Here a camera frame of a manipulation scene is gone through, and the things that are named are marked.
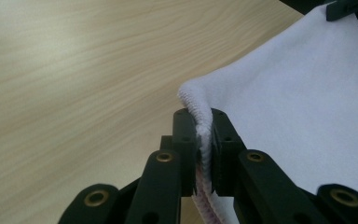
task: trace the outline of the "fabric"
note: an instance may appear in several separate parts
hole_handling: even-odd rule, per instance
[[[211,194],[211,107],[244,144],[267,152],[301,188],[358,190],[358,21],[325,20],[325,6],[235,63],[189,80],[179,97],[201,138],[198,195],[205,223],[238,223],[232,198]]]

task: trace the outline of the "tabletop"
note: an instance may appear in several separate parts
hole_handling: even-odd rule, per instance
[[[278,0],[0,1],[0,224],[57,223],[82,189],[138,178],[182,83],[300,18]],[[182,223],[202,223],[189,198]]]

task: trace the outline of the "white towel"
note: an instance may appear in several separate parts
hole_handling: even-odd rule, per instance
[[[186,82],[201,169],[196,206],[206,223],[238,223],[232,198],[211,194],[211,107],[248,148],[267,152],[301,188],[358,190],[358,20],[325,20],[325,6],[235,63]]]

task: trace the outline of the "wooden table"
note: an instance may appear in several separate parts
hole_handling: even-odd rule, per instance
[[[138,178],[183,82],[299,18],[278,0],[0,2],[0,224],[57,223],[85,187]]]

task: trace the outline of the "white cloth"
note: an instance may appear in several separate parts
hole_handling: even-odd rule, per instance
[[[325,6],[235,63],[186,82],[179,97],[202,140],[198,196],[206,223],[238,223],[232,198],[211,194],[211,107],[248,148],[267,152],[301,188],[358,190],[358,20]]]

